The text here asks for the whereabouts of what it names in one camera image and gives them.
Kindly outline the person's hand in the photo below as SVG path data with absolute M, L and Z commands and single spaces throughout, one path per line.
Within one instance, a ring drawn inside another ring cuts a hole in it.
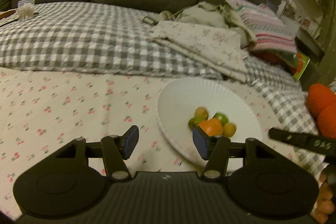
M 326 166 L 319 175 L 319 194 L 315 202 L 311 216 L 320 224 L 327 223 L 329 216 L 335 212 L 335 204 L 333 203 L 333 191 L 327 182 L 327 177 L 331 173 L 332 168 Z

